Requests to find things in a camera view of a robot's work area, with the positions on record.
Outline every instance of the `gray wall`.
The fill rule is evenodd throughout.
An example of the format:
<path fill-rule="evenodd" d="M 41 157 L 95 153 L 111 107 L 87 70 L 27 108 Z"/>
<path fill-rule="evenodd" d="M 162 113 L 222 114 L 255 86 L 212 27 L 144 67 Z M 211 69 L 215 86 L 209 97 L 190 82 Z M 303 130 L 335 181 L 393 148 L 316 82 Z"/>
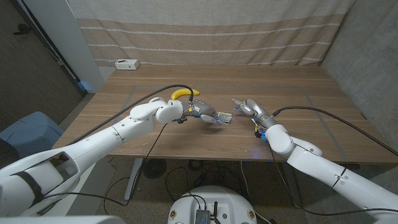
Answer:
<path fill-rule="evenodd" d="M 321 63 L 396 151 L 397 38 L 398 1 L 357 0 Z"/>

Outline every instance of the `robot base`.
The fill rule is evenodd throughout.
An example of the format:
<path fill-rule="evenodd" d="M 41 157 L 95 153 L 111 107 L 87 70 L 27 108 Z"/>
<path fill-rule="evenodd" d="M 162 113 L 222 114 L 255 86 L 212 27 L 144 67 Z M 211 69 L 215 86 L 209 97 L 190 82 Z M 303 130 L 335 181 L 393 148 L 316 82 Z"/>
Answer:
<path fill-rule="evenodd" d="M 230 224 L 256 224 L 257 219 L 251 204 L 240 194 L 220 186 L 203 186 L 190 191 L 193 195 L 203 197 L 207 204 L 210 215 L 214 212 L 215 202 L 217 206 L 217 219 L 220 223 Z M 204 210 L 204 201 L 196 197 Z M 170 209 L 168 224 L 191 224 L 191 223 L 216 223 L 214 220 L 195 220 L 198 202 L 193 197 L 184 197 L 175 201 Z"/>

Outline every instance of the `power strip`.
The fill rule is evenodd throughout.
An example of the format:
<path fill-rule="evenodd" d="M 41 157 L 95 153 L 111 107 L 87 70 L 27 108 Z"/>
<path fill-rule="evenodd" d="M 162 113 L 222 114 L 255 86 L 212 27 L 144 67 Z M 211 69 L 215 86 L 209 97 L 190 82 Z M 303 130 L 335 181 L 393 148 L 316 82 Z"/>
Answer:
<path fill-rule="evenodd" d="M 118 59 L 115 65 L 116 69 L 119 70 L 136 70 L 139 62 L 136 59 Z"/>

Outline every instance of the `door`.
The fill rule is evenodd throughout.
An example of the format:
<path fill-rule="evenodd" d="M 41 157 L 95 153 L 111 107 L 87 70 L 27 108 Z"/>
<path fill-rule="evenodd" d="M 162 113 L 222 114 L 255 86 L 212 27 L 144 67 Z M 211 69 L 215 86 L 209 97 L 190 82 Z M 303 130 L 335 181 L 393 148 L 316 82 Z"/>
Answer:
<path fill-rule="evenodd" d="M 0 131 L 35 111 L 59 124 L 81 93 L 33 31 L 13 34 L 26 22 L 12 2 L 0 6 Z"/>

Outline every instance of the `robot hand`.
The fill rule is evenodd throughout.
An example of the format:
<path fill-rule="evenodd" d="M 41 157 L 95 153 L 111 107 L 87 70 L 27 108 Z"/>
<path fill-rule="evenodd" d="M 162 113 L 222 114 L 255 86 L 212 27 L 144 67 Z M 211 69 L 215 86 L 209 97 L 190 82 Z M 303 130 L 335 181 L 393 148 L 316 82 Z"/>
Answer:
<path fill-rule="evenodd" d="M 268 112 L 257 102 L 252 99 L 248 99 L 244 102 L 232 99 L 232 102 L 236 104 L 234 110 L 240 109 L 247 116 L 251 116 L 257 124 L 263 128 L 270 128 L 277 124 L 273 116 L 270 116 Z"/>
<path fill-rule="evenodd" d="M 200 118 L 202 121 L 210 124 L 221 124 L 218 121 L 218 115 L 216 110 L 210 104 L 195 100 L 193 102 L 184 101 L 181 102 L 183 107 L 182 117 L 178 119 L 178 123 L 182 123 L 187 120 L 187 116 L 193 116 Z"/>

